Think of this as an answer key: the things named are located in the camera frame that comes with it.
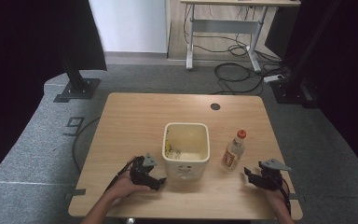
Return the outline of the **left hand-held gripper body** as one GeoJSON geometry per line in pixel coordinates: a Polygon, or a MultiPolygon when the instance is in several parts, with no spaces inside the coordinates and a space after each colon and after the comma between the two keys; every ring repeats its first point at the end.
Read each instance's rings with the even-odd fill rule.
{"type": "Polygon", "coordinates": [[[135,185],[157,187],[158,180],[149,175],[156,165],[157,162],[149,153],[145,156],[135,157],[130,170],[132,183],[135,185]]]}

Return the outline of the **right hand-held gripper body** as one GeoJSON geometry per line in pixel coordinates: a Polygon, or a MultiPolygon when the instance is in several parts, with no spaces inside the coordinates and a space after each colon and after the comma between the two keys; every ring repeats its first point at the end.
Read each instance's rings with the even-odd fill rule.
{"type": "Polygon", "coordinates": [[[267,161],[260,161],[258,163],[261,170],[261,176],[259,176],[255,185],[262,189],[275,190],[282,186],[282,174],[281,171],[291,171],[292,168],[281,163],[276,159],[269,159],[267,161]]]}

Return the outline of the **person's right hand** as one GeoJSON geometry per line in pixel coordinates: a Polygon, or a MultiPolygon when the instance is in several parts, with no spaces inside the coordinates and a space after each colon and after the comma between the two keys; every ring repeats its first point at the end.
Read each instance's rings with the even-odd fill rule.
{"type": "Polygon", "coordinates": [[[286,200],[279,189],[277,190],[263,190],[264,195],[267,198],[267,202],[275,213],[283,214],[287,213],[286,200]]]}

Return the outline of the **person's left hand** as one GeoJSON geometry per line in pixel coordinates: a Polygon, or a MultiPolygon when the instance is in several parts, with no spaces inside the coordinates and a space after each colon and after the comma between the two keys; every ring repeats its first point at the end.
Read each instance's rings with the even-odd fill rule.
{"type": "Polygon", "coordinates": [[[129,196],[134,192],[150,191],[151,188],[144,185],[135,185],[131,181],[130,172],[126,171],[122,174],[113,186],[105,192],[103,195],[107,198],[107,201],[112,203],[115,200],[129,196]]]}

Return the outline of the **clear bottle with orange cap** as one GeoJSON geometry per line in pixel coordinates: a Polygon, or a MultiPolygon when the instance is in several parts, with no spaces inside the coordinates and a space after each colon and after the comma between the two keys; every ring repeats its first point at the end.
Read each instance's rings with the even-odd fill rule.
{"type": "Polygon", "coordinates": [[[226,171],[231,172],[237,167],[245,150],[244,139],[246,138],[246,135],[247,132],[245,130],[238,130],[235,137],[227,144],[221,160],[226,171]]]}

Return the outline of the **cream plastic bin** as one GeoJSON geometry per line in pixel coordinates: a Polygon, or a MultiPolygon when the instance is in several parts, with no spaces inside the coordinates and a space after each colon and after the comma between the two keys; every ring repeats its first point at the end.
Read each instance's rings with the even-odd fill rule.
{"type": "Polygon", "coordinates": [[[208,127],[202,123],[168,123],[161,154],[168,178],[201,178],[211,157],[208,127]]]}

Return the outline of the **black metal stand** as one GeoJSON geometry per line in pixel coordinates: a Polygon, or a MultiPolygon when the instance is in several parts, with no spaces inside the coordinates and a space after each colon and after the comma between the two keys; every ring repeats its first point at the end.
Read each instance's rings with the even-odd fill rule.
{"type": "Polygon", "coordinates": [[[278,104],[306,105],[313,101],[308,90],[303,91],[302,83],[307,76],[309,58],[341,0],[300,0],[301,6],[296,14],[296,22],[282,59],[282,65],[289,75],[281,80],[272,81],[278,104]]]}

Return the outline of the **white power strip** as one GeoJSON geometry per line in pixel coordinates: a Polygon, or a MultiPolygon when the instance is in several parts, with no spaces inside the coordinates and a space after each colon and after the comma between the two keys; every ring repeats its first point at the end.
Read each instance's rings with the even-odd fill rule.
{"type": "Polygon", "coordinates": [[[284,79],[283,75],[273,75],[273,76],[264,77],[263,81],[265,83],[270,83],[270,82],[273,82],[273,81],[278,81],[278,80],[283,80],[283,79],[284,79]]]}

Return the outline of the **left black stand base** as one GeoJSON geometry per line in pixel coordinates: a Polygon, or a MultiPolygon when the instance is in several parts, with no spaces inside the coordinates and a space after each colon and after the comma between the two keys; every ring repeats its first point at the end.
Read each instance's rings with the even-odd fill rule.
{"type": "Polygon", "coordinates": [[[54,103],[68,103],[73,99],[90,100],[100,83],[100,79],[83,78],[79,70],[71,64],[65,47],[59,47],[59,56],[69,82],[62,93],[55,97],[54,103]]]}

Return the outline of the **black curtain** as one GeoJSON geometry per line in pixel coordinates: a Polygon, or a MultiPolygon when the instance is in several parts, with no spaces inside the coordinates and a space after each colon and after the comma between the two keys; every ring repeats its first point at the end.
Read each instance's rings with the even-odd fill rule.
{"type": "Polygon", "coordinates": [[[47,80],[106,68],[90,0],[0,0],[0,162],[38,108],[47,80]]]}
{"type": "Polygon", "coordinates": [[[358,0],[341,0],[302,83],[358,157],[358,0]]]}

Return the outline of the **white partition panel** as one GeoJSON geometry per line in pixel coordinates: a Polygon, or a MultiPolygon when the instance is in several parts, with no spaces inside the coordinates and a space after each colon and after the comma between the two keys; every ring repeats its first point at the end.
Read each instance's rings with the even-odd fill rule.
{"type": "Polygon", "coordinates": [[[89,0],[107,52],[167,53],[169,0],[89,0]]]}

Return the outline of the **grey metal frame desk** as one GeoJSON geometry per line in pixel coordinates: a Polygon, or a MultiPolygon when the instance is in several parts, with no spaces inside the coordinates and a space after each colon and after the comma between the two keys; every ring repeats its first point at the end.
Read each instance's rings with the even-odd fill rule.
{"type": "Polygon", "coordinates": [[[269,7],[299,7],[300,0],[180,0],[181,3],[191,6],[189,43],[186,49],[186,69],[193,69],[193,33],[222,33],[222,34],[248,34],[252,41],[247,48],[247,54],[255,72],[261,68],[255,54],[255,47],[260,37],[265,17],[269,7]],[[261,16],[257,21],[221,21],[199,20],[195,18],[195,6],[241,6],[262,7],[261,16]]]}

